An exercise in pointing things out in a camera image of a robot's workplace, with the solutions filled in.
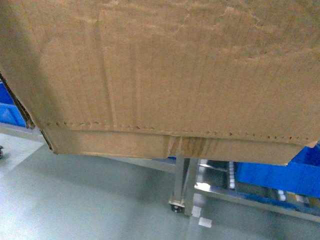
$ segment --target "cardboard box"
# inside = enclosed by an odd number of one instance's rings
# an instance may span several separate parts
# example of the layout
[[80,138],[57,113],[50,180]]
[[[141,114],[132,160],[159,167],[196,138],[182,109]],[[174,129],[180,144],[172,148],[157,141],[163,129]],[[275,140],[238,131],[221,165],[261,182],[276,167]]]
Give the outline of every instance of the cardboard box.
[[0,70],[55,153],[284,164],[320,136],[316,1],[1,1]]

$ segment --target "gray floor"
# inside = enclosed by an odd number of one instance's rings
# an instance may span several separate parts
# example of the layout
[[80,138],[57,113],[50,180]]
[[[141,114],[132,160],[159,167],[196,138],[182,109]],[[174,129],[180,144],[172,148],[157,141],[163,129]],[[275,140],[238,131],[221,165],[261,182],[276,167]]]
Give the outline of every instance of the gray floor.
[[212,220],[210,228],[200,226],[199,218],[170,210],[173,181],[170,173],[104,157],[55,155],[44,145],[0,178],[0,238],[320,239],[318,223],[196,195],[200,216]]

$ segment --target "blue storage bin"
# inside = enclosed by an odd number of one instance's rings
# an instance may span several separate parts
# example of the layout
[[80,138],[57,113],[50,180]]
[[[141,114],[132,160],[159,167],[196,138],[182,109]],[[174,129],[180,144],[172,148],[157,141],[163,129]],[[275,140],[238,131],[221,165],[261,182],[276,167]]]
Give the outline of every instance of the blue storage bin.
[[0,122],[21,127],[26,126],[23,117],[2,82],[0,82]]
[[287,166],[238,163],[240,182],[320,198],[320,146],[302,149]]

